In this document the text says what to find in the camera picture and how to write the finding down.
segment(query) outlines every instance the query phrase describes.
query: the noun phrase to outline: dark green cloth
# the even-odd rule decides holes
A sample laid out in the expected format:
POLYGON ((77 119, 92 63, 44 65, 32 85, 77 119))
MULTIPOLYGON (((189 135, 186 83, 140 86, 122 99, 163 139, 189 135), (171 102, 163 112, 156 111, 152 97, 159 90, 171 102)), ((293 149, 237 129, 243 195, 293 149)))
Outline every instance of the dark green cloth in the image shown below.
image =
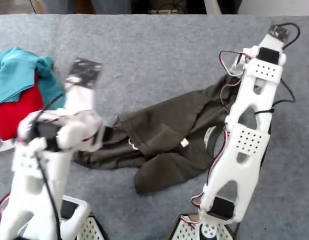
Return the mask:
MULTIPOLYGON (((103 147, 96 152, 79 152, 75 161, 97 169, 138 167, 134 183, 139 194, 182 184, 204 173, 212 162, 213 153, 207 153, 204 136, 208 128, 218 126, 208 141, 207 148, 213 150, 226 117, 220 90, 236 81, 224 76, 208 88, 122 113, 106 132, 103 147), (185 147, 181 145, 184 138, 189 142, 185 147)), ((228 108, 237 93, 237 86, 222 92, 228 108)))

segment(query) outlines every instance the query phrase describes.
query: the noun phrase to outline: teal cloth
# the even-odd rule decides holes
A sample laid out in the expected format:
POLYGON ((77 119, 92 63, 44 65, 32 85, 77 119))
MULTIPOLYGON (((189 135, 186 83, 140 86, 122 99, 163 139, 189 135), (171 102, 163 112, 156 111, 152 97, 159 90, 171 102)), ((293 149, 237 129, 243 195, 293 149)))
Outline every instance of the teal cloth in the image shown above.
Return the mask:
MULTIPOLYGON (((30 51, 14 46, 0 52, 0 104, 17 102, 20 93, 31 88, 38 75, 38 87, 43 104, 48 105, 56 96, 64 93, 53 70, 51 57, 39 57, 30 51)), ((62 108, 65 97, 59 98, 49 109, 62 108)))

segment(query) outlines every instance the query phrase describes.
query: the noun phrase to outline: white robotic arm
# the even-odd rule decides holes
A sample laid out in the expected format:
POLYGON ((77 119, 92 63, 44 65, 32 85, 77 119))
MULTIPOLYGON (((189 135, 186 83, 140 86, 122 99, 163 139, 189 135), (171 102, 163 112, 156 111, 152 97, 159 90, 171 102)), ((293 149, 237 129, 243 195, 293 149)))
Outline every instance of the white robotic arm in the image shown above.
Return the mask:
MULTIPOLYGON (((0 222, 0 240, 15 239, 27 213, 33 214, 33 218, 23 234, 25 239, 57 240, 55 215, 47 188, 42 184, 43 175, 37 156, 47 175, 60 218, 73 153, 78 150, 93 152, 102 144, 104 127, 93 110, 60 108, 45 111, 35 123, 36 136, 29 139, 31 125, 38 114, 29 114, 18 127, 18 142, 12 162, 14 176, 9 203, 0 222)), ((87 204, 80 207, 76 209, 73 220, 61 225, 62 240, 75 239, 86 222, 90 208, 87 204)))
POLYGON ((259 46, 244 48, 250 56, 238 56, 230 68, 233 74, 241 74, 236 101, 225 119, 226 143, 223 154, 216 159, 209 171, 208 184, 203 187, 200 201, 200 224, 196 225, 197 240, 219 240, 218 226, 241 222, 256 188, 261 161, 270 135, 272 108, 277 86, 280 84, 286 55, 283 46, 289 32, 283 27, 272 26, 259 46), (261 88, 255 93, 254 88, 261 88), (238 123, 246 109, 256 113, 256 129, 238 123), (238 160, 243 154, 244 160, 238 160), (236 182, 235 202, 217 196, 230 181, 236 182))

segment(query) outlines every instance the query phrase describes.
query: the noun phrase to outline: floor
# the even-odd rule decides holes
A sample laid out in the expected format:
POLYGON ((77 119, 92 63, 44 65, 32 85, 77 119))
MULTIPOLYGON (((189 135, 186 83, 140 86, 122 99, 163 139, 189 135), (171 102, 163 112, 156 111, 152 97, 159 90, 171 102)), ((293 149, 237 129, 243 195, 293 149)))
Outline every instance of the floor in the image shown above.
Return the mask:
POLYGON ((0 0, 0 15, 2 14, 32 14, 30 0, 0 0))

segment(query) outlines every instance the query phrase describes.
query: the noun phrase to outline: gray felt surface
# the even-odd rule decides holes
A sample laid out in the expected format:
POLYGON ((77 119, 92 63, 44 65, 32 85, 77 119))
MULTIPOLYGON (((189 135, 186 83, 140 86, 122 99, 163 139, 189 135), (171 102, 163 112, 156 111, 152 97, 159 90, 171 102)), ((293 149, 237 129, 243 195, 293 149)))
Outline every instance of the gray felt surface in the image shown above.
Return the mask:
MULTIPOLYGON (((283 69, 297 103, 278 105, 273 115, 266 162, 240 239, 308 240, 309 17, 7 15, 0 16, 0 51, 17 45, 49 55, 61 81, 75 57, 103 63, 95 103, 102 116, 110 116, 215 83, 224 74, 219 51, 259 44, 272 21, 301 27, 283 69)), ((286 97, 280 86, 276 98, 286 97)), ((10 188, 11 158, 0 154, 0 199, 10 188)), ((66 194, 91 204, 111 240, 162 240, 178 214, 195 211, 190 197, 201 192, 206 175, 138 196, 135 172, 73 163, 66 194)))

